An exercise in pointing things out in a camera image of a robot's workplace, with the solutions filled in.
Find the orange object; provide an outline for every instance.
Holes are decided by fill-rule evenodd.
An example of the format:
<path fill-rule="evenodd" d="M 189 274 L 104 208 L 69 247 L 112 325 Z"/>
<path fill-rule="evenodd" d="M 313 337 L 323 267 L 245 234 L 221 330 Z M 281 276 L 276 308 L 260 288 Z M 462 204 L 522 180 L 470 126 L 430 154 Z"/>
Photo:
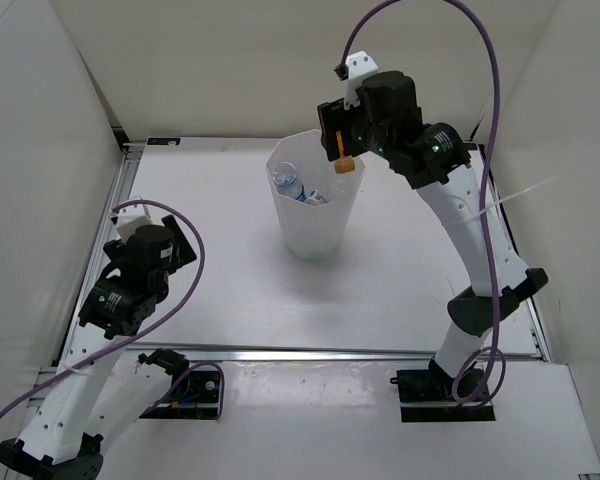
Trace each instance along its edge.
<path fill-rule="evenodd" d="M 333 162 L 333 168 L 337 174 L 353 172 L 356 169 L 356 161 L 351 155 L 344 156 L 344 145 L 342 145 L 342 134 L 336 132 L 338 140 L 338 150 L 340 150 L 340 158 Z"/>

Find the clear water bottle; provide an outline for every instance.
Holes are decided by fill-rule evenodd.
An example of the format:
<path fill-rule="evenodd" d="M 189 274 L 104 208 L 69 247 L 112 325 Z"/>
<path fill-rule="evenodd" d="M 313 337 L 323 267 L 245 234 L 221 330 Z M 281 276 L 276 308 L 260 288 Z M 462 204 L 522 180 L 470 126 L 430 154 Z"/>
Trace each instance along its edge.
<path fill-rule="evenodd" d="M 304 202 L 304 185 L 298 178 L 296 167 L 289 162 L 276 165 L 271 172 L 271 178 L 280 195 Z"/>

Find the white trash bin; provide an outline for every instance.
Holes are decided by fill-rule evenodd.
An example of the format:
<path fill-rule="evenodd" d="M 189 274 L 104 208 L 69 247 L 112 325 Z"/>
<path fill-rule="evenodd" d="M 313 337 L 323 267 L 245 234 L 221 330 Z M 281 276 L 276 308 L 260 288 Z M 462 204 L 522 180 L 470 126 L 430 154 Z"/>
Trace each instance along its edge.
<path fill-rule="evenodd" d="M 339 245 L 364 173 L 364 163 L 356 158 L 353 172 L 336 174 L 320 144 L 320 135 L 319 130 L 309 130 L 283 138 L 267 162 L 284 241 L 293 253 L 305 259 L 326 258 Z M 280 195 L 271 173 L 283 162 L 296 168 L 307 197 L 317 190 L 329 198 L 329 203 L 314 206 Z"/>

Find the beige wall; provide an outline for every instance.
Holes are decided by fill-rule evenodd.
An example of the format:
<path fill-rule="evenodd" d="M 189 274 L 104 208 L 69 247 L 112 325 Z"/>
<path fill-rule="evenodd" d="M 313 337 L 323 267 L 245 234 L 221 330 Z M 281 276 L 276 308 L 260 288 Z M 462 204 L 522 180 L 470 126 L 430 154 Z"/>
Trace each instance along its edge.
<path fill-rule="evenodd" d="M 0 3 L 0 409 L 57 354 L 120 159 L 51 5 L 7 3 Z M 17 435 L 22 414 L 0 423 L 0 440 Z"/>
<path fill-rule="evenodd" d="M 489 27 L 508 91 L 558 0 L 468 0 Z M 317 127 L 342 96 L 333 67 L 376 0 L 54 0 L 132 139 L 149 134 L 280 136 Z M 355 49 L 418 86 L 425 117 L 468 135 L 491 96 L 473 25 L 442 1 L 392 6 Z"/>
<path fill-rule="evenodd" d="M 559 176 L 506 211 L 549 274 L 537 301 L 600 455 L 600 0 L 557 8 L 505 109 L 494 173 L 505 194 Z"/>

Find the white wall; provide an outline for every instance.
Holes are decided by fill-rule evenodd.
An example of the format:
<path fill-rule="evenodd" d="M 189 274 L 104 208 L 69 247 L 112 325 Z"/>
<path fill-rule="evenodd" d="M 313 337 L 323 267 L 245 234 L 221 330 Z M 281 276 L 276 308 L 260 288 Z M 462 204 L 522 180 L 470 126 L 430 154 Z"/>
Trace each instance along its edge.
<path fill-rule="evenodd" d="M 0 408 L 57 353 L 119 159 L 50 4 L 0 0 Z"/>
<path fill-rule="evenodd" d="M 494 165 L 505 194 L 559 175 L 506 211 L 549 285 L 538 304 L 600 455 L 600 0 L 563 0 L 505 109 Z"/>
<path fill-rule="evenodd" d="M 558 0 L 467 0 L 488 26 L 508 91 Z M 318 126 L 343 95 L 333 67 L 378 0 L 54 0 L 132 139 L 281 136 Z M 362 30 L 383 69 L 412 75 L 429 120 L 468 135 L 491 97 L 482 40 L 441 0 L 392 6 Z"/>

